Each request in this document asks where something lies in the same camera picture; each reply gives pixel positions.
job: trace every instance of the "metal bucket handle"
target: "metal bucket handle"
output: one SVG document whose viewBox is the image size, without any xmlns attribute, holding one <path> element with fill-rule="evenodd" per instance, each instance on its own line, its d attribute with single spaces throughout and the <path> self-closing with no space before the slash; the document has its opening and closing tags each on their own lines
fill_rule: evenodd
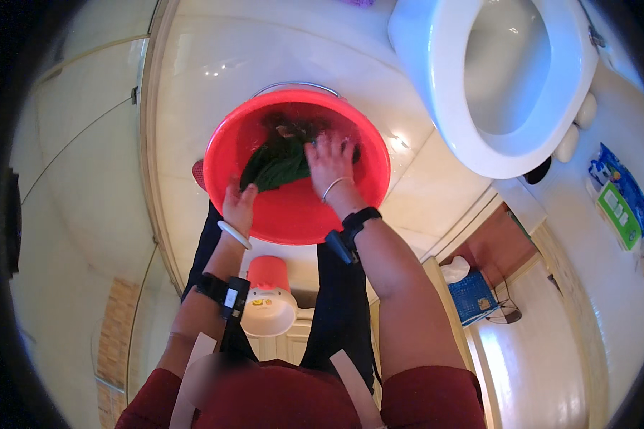
<svg viewBox="0 0 644 429">
<path fill-rule="evenodd" d="M 258 97 L 258 95 L 262 94 L 262 93 L 263 93 L 263 92 L 265 92 L 266 90 L 268 90 L 268 89 L 272 89 L 272 88 L 274 88 L 274 87 L 280 87 L 281 85 L 308 85 L 308 86 L 310 86 L 310 87 L 315 87 L 315 88 L 319 88 L 319 89 L 323 89 L 323 90 L 329 91 L 329 92 L 330 92 L 330 93 L 332 93 L 334 96 L 336 96 L 336 97 L 338 97 L 338 98 L 342 98 L 342 97 L 341 97 L 341 95 L 340 95 L 339 93 L 337 93 L 335 90 L 333 90 L 333 89 L 331 89 L 331 88 L 327 88 L 327 87 L 325 87 L 324 85 L 315 84 L 315 83 L 312 83 L 312 82 L 297 81 L 297 80 L 292 80 L 292 81 L 287 81 L 287 82 L 277 82 L 277 83 L 275 83 L 275 84 L 267 85 L 265 88 L 263 88 L 263 89 L 259 90 L 259 91 L 258 91 L 257 93 L 255 93 L 255 94 L 253 94 L 253 96 L 252 96 L 252 97 L 250 97 L 250 98 L 251 98 L 251 99 L 253 99 L 253 98 L 255 98 L 255 97 Z"/>
</svg>

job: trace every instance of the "white toilet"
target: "white toilet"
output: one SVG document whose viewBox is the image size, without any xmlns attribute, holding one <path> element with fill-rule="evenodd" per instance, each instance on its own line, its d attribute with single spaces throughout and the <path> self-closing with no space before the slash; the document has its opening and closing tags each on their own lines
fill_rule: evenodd
<svg viewBox="0 0 644 429">
<path fill-rule="evenodd" d="M 598 62 L 578 0 L 398 0 L 389 38 L 455 156 L 491 178 L 551 156 Z"/>
</svg>

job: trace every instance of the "black wristband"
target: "black wristband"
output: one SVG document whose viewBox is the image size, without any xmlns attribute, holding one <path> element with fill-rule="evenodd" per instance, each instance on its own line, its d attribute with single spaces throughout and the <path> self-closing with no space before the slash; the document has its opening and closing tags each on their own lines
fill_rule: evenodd
<svg viewBox="0 0 644 429">
<path fill-rule="evenodd" d="M 343 226 L 343 234 L 347 240 L 348 245 L 353 250 L 356 249 L 355 239 L 359 232 L 365 227 L 365 222 L 370 219 L 381 219 L 382 215 L 379 210 L 374 207 L 366 207 L 357 213 L 351 213 L 346 216 L 341 225 Z"/>
<path fill-rule="evenodd" d="M 222 305 L 227 286 L 227 282 L 224 280 L 216 278 L 209 272 L 204 272 L 196 284 L 196 292 L 212 298 L 215 303 Z"/>
</svg>

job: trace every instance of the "silver bracelet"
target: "silver bracelet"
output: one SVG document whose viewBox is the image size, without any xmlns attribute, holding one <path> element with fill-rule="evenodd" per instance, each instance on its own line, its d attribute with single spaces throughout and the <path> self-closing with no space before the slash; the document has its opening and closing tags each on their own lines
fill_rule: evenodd
<svg viewBox="0 0 644 429">
<path fill-rule="evenodd" d="M 331 191 L 331 190 L 332 190 L 332 188 L 334 187 L 334 185 L 335 185 L 335 184 L 337 184 L 337 183 L 339 183 L 339 182 L 341 182 L 341 181 L 342 181 L 342 180 L 344 180 L 344 179 L 348 179 L 348 180 L 350 180 L 350 181 L 351 181 L 351 183 L 353 183 L 353 179 L 352 179 L 352 178 L 350 178 L 350 177 L 348 177 L 348 176 L 341 176 L 341 177 L 337 178 L 335 181 L 333 181 L 333 182 L 332 182 L 332 184 L 330 184 L 330 185 L 329 185 L 329 187 L 328 187 L 328 188 L 327 188 L 327 190 L 324 192 L 324 194 L 322 194 L 322 202 L 323 202 L 323 203 L 325 203 L 325 204 L 327 203 L 327 194 L 329 193 L 329 191 Z"/>
<path fill-rule="evenodd" d="M 253 245 L 248 241 L 246 237 L 243 236 L 239 231 L 236 231 L 236 228 L 232 227 L 228 223 L 226 223 L 224 220 L 218 220 L 217 221 L 217 226 L 222 230 L 226 231 L 227 233 L 231 234 L 232 237 L 234 237 L 239 243 L 243 245 L 243 247 L 246 248 L 247 251 L 252 251 L 253 250 Z"/>
</svg>

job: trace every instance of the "hand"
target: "hand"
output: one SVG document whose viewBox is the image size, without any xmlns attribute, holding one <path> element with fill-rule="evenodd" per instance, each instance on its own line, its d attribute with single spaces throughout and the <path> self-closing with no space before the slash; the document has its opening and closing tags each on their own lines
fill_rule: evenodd
<svg viewBox="0 0 644 429">
<path fill-rule="evenodd" d="M 347 142 L 343 151 L 342 145 L 343 139 L 336 134 L 320 134 L 317 137 L 317 147 L 310 143 L 306 144 L 312 186 L 320 198 L 337 178 L 351 179 L 338 182 L 327 193 L 327 204 L 332 206 L 341 220 L 367 207 L 367 203 L 352 181 L 354 144 Z"/>
<path fill-rule="evenodd" d="M 340 177 L 348 177 L 353 180 L 353 147 L 354 144 L 347 142 L 344 150 L 341 150 L 344 139 L 338 134 L 329 131 L 320 133 L 317 136 L 317 145 L 306 143 L 306 158 L 310 167 L 312 186 L 317 196 L 322 198 L 329 188 L 329 185 Z"/>
<path fill-rule="evenodd" d="M 224 221 L 248 238 L 253 226 L 253 202 L 258 196 L 258 187 L 251 183 L 242 193 L 239 189 L 238 176 L 230 177 L 222 212 Z"/>
</svg>

